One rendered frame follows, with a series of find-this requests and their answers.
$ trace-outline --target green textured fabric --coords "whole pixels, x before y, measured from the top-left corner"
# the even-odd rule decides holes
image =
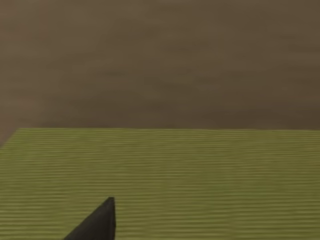
[[[320,240],[320,132],[20,129],[0,239],[58,240],[114,196],[117,240]]]

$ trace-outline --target ribbed green surface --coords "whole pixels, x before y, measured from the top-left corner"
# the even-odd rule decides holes
[[[116,197],[118,240],[320,240],[320,132],[21,129],[0,239],[62,239]]]

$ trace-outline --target wooden floor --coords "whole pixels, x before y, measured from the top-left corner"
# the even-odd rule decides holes
[[[18,127],[320,128],[318,0],[0,2]]]

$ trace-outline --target black object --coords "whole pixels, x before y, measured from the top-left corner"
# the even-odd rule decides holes
[[[64,240],[115,240],[115,198],[109,197],[86,217]]]

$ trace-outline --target brown background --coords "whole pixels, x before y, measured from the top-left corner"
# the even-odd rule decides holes
[[[1,0],[17,127],[320,129],[319,0]]]

